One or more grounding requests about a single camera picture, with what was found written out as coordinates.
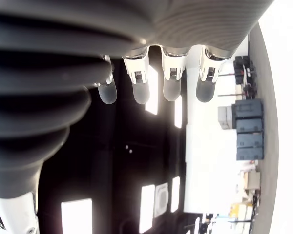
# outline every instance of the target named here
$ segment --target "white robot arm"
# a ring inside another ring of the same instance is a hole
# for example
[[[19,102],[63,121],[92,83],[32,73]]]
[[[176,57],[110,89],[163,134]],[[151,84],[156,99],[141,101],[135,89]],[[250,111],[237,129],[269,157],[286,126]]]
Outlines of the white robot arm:
[[[39,234],[32,193],[11,199],[0,198],[0,234]]]

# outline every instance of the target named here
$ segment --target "white wall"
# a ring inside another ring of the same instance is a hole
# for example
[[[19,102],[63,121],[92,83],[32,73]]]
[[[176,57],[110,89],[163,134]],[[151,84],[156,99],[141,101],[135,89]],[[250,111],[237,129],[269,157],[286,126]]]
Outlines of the white wall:
[[[234,200],[236,174],[236,131],[222,130],[217,107],[229,106],[235,97],[218,97],[235,93],[235,77],[220,77],[212,101],[201,103],[196,98],[198,63],[201,46],[194,46],[186,62],[188,88],[188,124],[186,140],[186,190],[184,211],[189,213],[227,213]],[[236,55],[247,55],[248,40]],[[222,73],[234,73],[233,60]]]
[[[259,21],[276,98],[279,166],[270,234],[293,233],[293,0],[276,0]]]

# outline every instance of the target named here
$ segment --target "floor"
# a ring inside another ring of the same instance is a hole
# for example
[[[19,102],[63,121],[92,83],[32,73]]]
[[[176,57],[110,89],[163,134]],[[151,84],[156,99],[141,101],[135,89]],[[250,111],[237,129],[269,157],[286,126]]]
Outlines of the floor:
[[[259,25],[250,32],[250,58],[257,71],[258,98],[264,106],[265,159],[259,162],[261,200],[252,234],[268,234],[278,178],[278,119],[269,59]]]

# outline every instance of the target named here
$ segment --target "robotic hand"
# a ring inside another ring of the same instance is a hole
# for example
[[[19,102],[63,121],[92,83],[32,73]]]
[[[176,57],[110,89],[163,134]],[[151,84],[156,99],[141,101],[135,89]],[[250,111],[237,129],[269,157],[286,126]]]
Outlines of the robotic hand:
[[[203,45],[196,96],[208,102],[221,66],[272,1],[0,0],[0,234],[39,233],[40,171],[90,106],[85,87],[116,100],[109,55],[124,59],[145,104],[148,48],[160,45],[164,96],[174,101],[190,48]]]
[[[185,69],[186,58],[191,47],[160,47],[162,50],[162,66],[164,71],[164,97],[168,101],[175,101],[180,95],[181,76]],[[213,98],[216,81],[222,65],[235,52],[235,50],[223,51],[212,47],[209,48],[206,46],[202,47],[198,64],[199,79],[196,96],[201,102],[209,102]],[[131,50],[127,55],[123,56],[128,75],[132,82],[134,98],[139,104],[146,104],[150,95],[147,82],[148,50],[149,46]]]

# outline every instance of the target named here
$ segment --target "ceiling light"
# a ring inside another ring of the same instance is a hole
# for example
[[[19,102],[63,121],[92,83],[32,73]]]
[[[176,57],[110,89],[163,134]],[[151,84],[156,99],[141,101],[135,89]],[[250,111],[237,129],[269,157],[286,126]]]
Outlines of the ceiling light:
[[[175,126],[177,128],[182,127],[182,97],[179,95],[175,100]]]
[[[157,115],[158,109],[158,73],[157,71],[148,66],[148,85],[150,89],[150,98],[146,103],[146,111]]]
[[[206,221],[206,213],[203,213],[202,214],[202,223],[205,223],[205,221]]]
[[[62,202],[63,234],[92,234],[91,199]]]
[[[155,185],[143,186],[141,188],[139,233],[149,230],[153,224]]]
[[[175,212],[179,206],[179,187],[180,187],[180,177],[175,177],[172,179],[172,193],[171,193],[171,207],[170,211]]]

